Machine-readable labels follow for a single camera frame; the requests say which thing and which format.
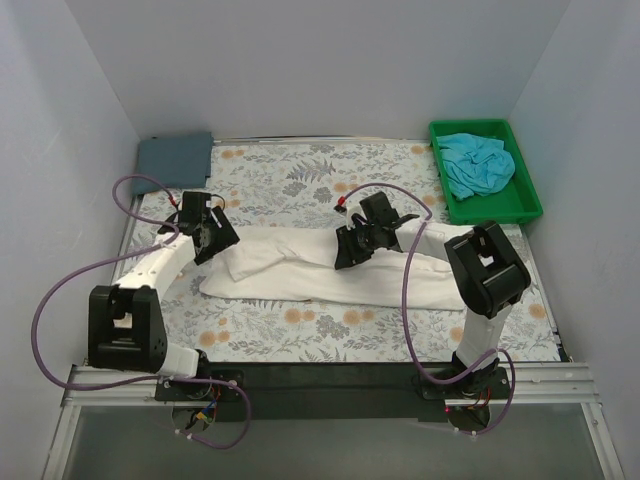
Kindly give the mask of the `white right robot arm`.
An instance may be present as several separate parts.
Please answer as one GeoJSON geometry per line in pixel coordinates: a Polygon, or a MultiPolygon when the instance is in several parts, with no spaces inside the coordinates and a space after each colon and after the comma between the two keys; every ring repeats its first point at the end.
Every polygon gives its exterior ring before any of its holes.
{"type": "Polygon", "coordinates": [[[418,370],[437,385],[453,383],[464,397],[479,395],[498,365],[498,343],[506,318],[531,284],[529,270],[500,225],[486,221],[458,228],[432,223],[429,212],[401,216],[383,192],[353,207],[341,197],[334,210],[345,217],[345,224],[336,230],[337,270],[370,260],[378,249],[407,255],[401,274],[400,309],[405,340],[416,365],[420,362],[411,341],[408,308],[417,256],[440,260],[450,268],[454,292],[466,307],[462,340],[452,354],[453,373],[437,379],[423,367],[418,370]]]}

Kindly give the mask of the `white t shirt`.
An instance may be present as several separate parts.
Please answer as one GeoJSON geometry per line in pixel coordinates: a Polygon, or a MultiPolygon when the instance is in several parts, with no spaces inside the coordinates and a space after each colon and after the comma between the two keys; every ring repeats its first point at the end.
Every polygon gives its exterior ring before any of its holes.
{"type": "MultiPolygon", "coordinates": [[[[379,249],[361,265],[335,270],[338,244],[332,229],[245,226],[240,242],[216,255],[202,294],[223,299],[257,299],[400,306],[405,253],[379,249]]],[[[464,309],[444,262],[417,256],[409,307],[464,309]]]]}

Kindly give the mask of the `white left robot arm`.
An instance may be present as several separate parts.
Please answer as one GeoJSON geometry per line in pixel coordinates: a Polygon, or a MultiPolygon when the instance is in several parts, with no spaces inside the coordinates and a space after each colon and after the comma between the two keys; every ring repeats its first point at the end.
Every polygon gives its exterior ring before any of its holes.
{"type": "Polygon", "coordinates": [[[211,199],[208,193],[183,193],[152,251],[113,285],[92,290],[90,366],[178,378],[180,390],[193,400],[211,392],[213,377],[199,366],[201,354],[168,340],[161,311],[164,295],[185,267],[201,265],[239,242],[223,208],[211,199]]]}

